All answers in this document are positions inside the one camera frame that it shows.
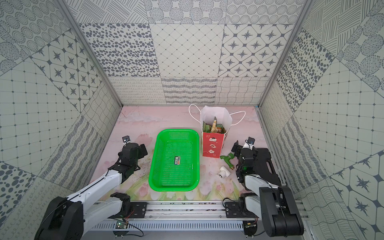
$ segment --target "green toy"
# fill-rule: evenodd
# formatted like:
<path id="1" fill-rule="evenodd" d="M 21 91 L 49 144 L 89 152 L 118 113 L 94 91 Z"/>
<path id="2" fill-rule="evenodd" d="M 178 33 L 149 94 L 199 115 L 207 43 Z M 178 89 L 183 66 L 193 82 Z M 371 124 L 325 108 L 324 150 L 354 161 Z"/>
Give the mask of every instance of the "green toy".
<path id="1" fill-rule="evenodd" d="M 230 153 L 228 154 L 228 156 L 224 156 L 224 155 L 223 155 L 223 156 L 220 156 L 220 158 L 221 158 L 221 159 L 224 159 L 224 162 L 226 162 L 226 163 L 228 164 L 228 166 L 229 166 L 230 169 L 232 169 L 232 170 L 234 169 L 234 166 L 233 166 L 232 163 L 229 161 L 229 160 L 235 158 L 235 156 L 233 155 L 233 153 L 230 152 Z"/>

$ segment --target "metal vent grille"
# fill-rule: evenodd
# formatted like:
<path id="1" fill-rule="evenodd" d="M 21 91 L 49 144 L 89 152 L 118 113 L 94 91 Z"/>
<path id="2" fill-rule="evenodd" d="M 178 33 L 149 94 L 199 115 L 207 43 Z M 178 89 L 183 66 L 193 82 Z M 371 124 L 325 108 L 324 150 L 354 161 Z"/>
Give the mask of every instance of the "metal vent grille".
<path id="1" fill-rule="evenodd" d="M 130 224 L 138 227 L 142 231 L 190 231 L 190 230 L 221 230 L 221 231 L 233 231 L 243 230 L 243 222 L 237 220 L 218 220 L 218 221 L 129 221 Z M 111 231 L 114 230 L 116 221 L 103 221 L 94 226 L 91 231 Z M 136 228 L 129 227 L 125 230 L 138 231 Z"/>

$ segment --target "paper shopping bag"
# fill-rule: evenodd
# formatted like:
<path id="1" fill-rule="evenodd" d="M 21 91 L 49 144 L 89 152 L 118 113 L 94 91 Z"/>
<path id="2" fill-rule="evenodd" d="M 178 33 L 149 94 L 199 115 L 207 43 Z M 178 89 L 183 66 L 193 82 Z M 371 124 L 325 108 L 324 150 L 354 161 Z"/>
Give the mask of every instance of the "paper shopping bag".
<path id="1" fill-rule="evenodd" d="M 192 116 L 190 112 L 191 106 L 197 107 L 195 104 L 191 104 L 189 106 L 189 114 Z M 202 134 L 202 147 L 203 147 L 203 156 L 204 157 L 215 157 L 220 158 L 221 149 L 224 145 L 225 138 L 227 137 L 227 134 L 231 128 L 231 126 L 236 125 L 240 123 L 243 118 L 245 117 L 245 111 L 240 111 L 236 113 L 244 113 L 244 116 L 242 119 L 236 123 L 232 124 L 232 114 L 236 113 L 229 113 L 226 108 L 223 107 L 208 107 L 204 106 L 203 109 L 199 109 L 200 111 L 200 120 L 197 120 L 193 117 L 196 121 L 200 123 L 200 131 Z M 214 122 L 214 119 L 216 117 L 217 124 L 222 124 L 225 128 L 225 133 L 214 133 L 214 132 L 203 132 L 203 122 L 206 124 L 212 125 Z"/>

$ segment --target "white paper bag handle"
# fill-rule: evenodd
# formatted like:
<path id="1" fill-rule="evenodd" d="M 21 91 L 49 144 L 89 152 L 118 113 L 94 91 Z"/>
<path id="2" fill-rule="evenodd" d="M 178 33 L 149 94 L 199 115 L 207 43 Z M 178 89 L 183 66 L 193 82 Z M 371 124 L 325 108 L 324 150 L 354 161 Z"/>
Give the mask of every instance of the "white paper bag handle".
<path id="1" fill-rule="evenodd" d="M 231 113 L 230 115 L 236 114 L 236 113 L 244 113 L 244 116 L 240 119 L 240 121 L 238 121 L 238 123 L 236 123 L 236 124 L 239 124 L 243 120 L 243 118 L 245 117 L 246 112 L 245 111 L 240 111 L 240 112 Z"/>
<path id="2" fill-rule="evenodd" d="M 189 108 L 188 108 L 189 115 L 191 115 L 191 117 L 193 117 L 192 114 L 191 114 L 191 110 L 190 110 L 192 105 L 195 106 L 200 111 L 200 113 L 201 113 L 201 110 L 195 104 L 191 104 L 191 105 L 189 105 Z"/>

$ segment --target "green snack bag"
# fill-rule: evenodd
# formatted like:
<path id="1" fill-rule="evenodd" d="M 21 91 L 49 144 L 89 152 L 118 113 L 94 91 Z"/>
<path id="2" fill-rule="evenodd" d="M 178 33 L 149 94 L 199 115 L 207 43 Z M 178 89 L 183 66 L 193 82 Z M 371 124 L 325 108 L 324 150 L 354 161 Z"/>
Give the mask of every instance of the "green snack bag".
<path id="1" fill-rule="evenodd" d="M 211 132 L 211 126 L 209 126 L 208 124 L 205 125 L 205 128 L 204 128 L 204 132 Z"/>

